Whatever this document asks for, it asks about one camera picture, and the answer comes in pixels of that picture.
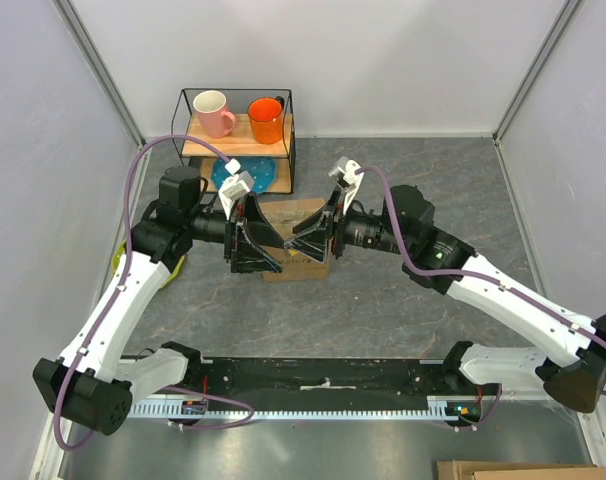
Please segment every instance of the wooden shelf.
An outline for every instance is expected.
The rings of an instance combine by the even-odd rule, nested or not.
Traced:
[[[235,115],[236,127],[234,127],[232,133],[223,138],[208,137],[203,131],[203,127],[201,127],[201,124],[199,123],[196,114],[192,115],[190,125],[187,129],[187,134],[205,140],[206,142],[212,144],[213,146],[221,150],[225,155],[265,155],[268,157],[288,156],[288,151],[292,145],[292,114],[288,113],[285,115],[285,125],[283,128],[285,142],[279,140],[278,142],[273,143],[272,145],[263,145],[261,143],[257,143],[254,140],[254,137],[252,136],[252,130],[250,128],[250,119],[248,118],[246,113],[238,113]],[[183,145],[183,156],[213,157],[215,155],[210,150],[197,143],[185,142]],[[277,170],[278,175],[280,175],[280,170],[282,169],[279,168]],[[289,184],[289,165],[287,177]],[[278,183],[278,181],[279,177],[277,176],[277,180],[275,180],[274,184]]]
[[[276,161],[276,178],[272,185],[265,191],[266,193],[291,193],[292,183],[290,180],[290,161],[287,157],[279,157]],[[204,158],[201,160],[200,172],[201,176],[207,178],[208,193],[216,192],[216,187],[212,181],[212,167],[216,158]]]

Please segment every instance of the white wall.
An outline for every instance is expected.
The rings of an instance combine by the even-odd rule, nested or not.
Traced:
[[[0,0],[0,479],[28,475],[32,369],[90,312],[134,151],[52,3]]]
[[[146,136],[184,87],[292,88],[299,134],[491,132],[563,0],[75,0]]]
[[[606,313],[606,0],[584,2],[504,153],[549,296]]]

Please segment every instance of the robotic arm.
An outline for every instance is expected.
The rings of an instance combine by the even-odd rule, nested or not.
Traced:
[[[426,276],[404,265],[403,271],[413,281],[474,305],[535,345],[488,348],[458,342],[443,363],[442,375],[452,390],[470,382],[502,383],[520,390],[543,386],[561,404],[580,412],[593,411],[606,381],[606,350],[577,330],[584,329],[606,341],[606,315],[593,321],[501,273],[471,246],[433,225],[434,206],[416,187],[393,187],[393,207],[384,202],[380,215],[355,209],[354,197],[363,177],[359,168],[352,160],[339,160],[330,172],[337,187],[329,200],[295,227],[294,237],[287,242],[261,213],[255,194],[250,193],[252,178],[240,172],[238,165],[231,165],[233,175],[219,190],[222,211],[201,203],[198,170],[169,169],[159,183],[158,200],[148,206],[132,229],[132,263],[125,282],[121,282],[125,269],[122,258],[106,294],[81,332],[56,361],[41,359],[34,369],[34,380],[50,411],[64,395],[63,417],[110,435],[125,421],[133,403],[188,380],[186,375],[195,370],[192,367],[201,364],[200,352],[175,342],[132,364],[122,365],[119,360],[145,307],[194,240],[223,244],[224,258],[233,273],[281,272],[264,246],[296,250],[320,262],[331,254],[340,258],[346,245],[401,253],[394,220],[415,266],[433,273],[450,271]],[[488,283],[474,273],[489,275],[497,282]],[[120,293],[97,328],[95,321],[115,289]],[[513,289],[523,296],[512,294]],[[562,315],[570,327],[532,302]],[[88,337],[92,341],[84,346]],[[67,375],[71,380],[62,388]]]

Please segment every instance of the gray floor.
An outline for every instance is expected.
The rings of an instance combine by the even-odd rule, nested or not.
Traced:
[[[327,198],[327,171],[342,155],[378,165],[392,185],[422,190],[438,226],[533,286],[490,139],[300,139],[297,155],[293,198]],[[176,164],[171,144],[154,150],[139,211]],[[379,180],[366,177],[357,198],[380,211]],[[413,284],[395,255],[348,247],[325,280],[266,284],[258,274],[229,273],[222,246],[207,244],[194,245],[180,277],[152,300],[126,353],[168,340],[206,355],[297,357],[442,358],[457,340],[525,345],[482,312]]]
[[[265,421],[184,432],[128,420],[66,455],[61,478],[94,479],[436,479],[440,460],[590,463],[576,415],[502,403],[478,432],[416,421]]]

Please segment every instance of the cup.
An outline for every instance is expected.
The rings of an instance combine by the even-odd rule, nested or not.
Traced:
[[[210,138],[223,138],[236,126],[236,117],[227,108],[227,98],[218,90],[199,93],[192,105],[203,130]]]
[[[270,145],[283,138],[283,97],[254,100],[247,109],[254,140]]]

